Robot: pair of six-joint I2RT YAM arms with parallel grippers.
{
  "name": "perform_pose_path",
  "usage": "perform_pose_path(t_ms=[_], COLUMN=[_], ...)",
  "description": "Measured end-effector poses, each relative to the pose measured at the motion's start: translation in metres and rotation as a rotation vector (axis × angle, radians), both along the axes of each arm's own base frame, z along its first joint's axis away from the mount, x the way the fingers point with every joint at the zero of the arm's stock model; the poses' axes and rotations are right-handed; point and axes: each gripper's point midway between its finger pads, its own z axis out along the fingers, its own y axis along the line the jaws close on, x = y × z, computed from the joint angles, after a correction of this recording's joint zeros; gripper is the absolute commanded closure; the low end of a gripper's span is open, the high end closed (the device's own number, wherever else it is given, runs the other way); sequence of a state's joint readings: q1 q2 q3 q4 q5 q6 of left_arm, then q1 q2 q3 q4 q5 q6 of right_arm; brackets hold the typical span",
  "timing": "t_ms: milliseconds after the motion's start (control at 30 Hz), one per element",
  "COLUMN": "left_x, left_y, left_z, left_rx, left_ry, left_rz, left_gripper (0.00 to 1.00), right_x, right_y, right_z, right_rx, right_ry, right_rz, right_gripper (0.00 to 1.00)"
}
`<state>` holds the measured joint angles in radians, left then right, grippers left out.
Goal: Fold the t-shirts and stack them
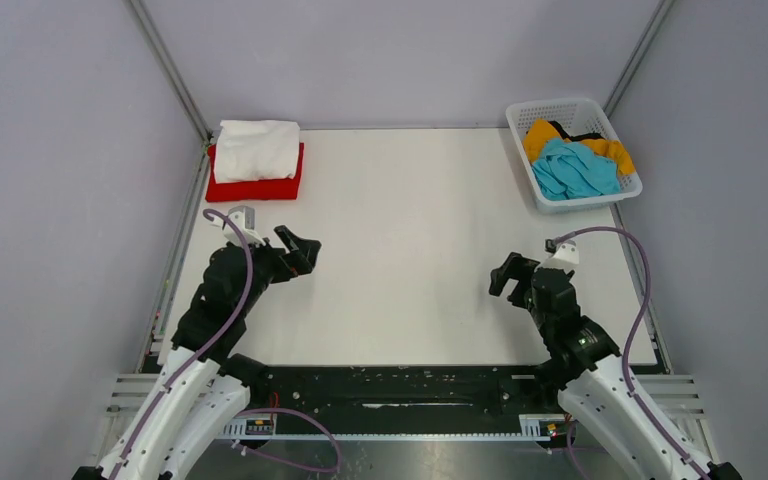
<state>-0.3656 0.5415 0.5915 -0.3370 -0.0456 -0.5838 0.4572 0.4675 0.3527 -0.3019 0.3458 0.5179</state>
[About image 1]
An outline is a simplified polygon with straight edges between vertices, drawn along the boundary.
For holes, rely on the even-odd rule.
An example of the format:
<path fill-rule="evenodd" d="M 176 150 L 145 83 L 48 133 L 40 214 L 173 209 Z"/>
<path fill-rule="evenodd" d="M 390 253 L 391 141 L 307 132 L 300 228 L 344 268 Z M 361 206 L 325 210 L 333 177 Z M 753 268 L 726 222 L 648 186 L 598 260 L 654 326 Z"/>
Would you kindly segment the turquoise t-shirt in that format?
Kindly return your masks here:
<path fill-rule="evenodd" d="M 549 140 L 532 170 L 539 189 L 550 201 L 587 199 L 619 194 L 617 165 L 580 142 Z"/>

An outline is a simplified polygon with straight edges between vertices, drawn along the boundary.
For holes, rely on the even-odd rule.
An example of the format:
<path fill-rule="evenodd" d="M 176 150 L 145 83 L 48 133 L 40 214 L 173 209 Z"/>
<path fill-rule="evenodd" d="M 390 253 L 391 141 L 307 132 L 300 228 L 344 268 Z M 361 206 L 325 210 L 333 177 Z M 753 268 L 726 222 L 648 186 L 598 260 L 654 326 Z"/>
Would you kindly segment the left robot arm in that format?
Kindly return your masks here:
<path fill-rule="evenodd" d="M 167 359 L 122 437 L 76 479 L 183 479 L 239 412 L 269 401 L 264 366 L 233 348 L 269 286 L 313 272 L 321 243 L 274 230 L 281 241 L 229 242 L 214 251 L 179 320 Z"/>

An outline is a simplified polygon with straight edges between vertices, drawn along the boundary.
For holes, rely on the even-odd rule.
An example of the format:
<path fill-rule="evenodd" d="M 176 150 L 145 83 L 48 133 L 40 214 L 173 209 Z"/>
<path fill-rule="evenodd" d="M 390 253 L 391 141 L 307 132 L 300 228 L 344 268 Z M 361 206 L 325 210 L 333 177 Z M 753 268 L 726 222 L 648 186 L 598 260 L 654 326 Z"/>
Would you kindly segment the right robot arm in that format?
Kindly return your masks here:
<path fill-rule="evenodd" d="M 512 252 L 490 273 L 489 292 L 515 287 L 509 302 L 527 310 L 549 352 L 533 386 L 543 410 L 563 409 L 582 424 L 633 479 L 737 479 L 693 445 L 624 366 L 618 345 L 583 314 L 571 278 L 575 249 L 543 262 Z"/>

